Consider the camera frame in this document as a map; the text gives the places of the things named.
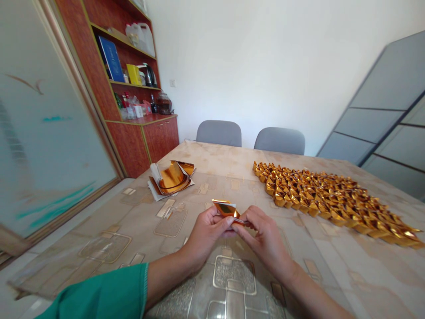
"pile of gold paper ingots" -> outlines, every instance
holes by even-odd
[[[312,217],[320,216],[337,226],[346,226],[381,238],[390,244],[420,249],[425,247],[414,233],[379,199],[367,194],[350,177],[325,172],[290,170],[254,162],[254,173],[266,184],[266,192],[279,207],[294,208]]]

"chair backrest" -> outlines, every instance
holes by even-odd
[[[242,133],[234,122],[208,120],[199,125],[196,141],[242,147]]]
[[[289,128],[263,128],[257,135],[254,149],[304,155],[305,137]]]

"black kettle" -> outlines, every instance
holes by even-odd
[[[147,63],[144,63],[142,66],[138,67],[146,67],[146,86],[158,87],[158,84],[156,82],[156,76],[152,68]]]

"green sleeve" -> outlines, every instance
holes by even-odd
[[[148,267],[125,267],[69,286],[38,318],[142,318]]]

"hand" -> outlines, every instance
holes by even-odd
[[[276,279],[282,283],[292,280],[297,271],[297,264],[286,251],[276,222],[257,206],[252,205],[240,219],[249,221],[255,227],[256,236],[252,237],[242,225],[232,224],[233,230],[255,252]]]
[[[193,262],[192,272],[202,268],[220,236],[236,235],[230,227],[231,223],[233,223],[233,217],[223,218],[215,206],[199,214],[188,241],[179,250],[179,253],[183,254],[187,261]]]

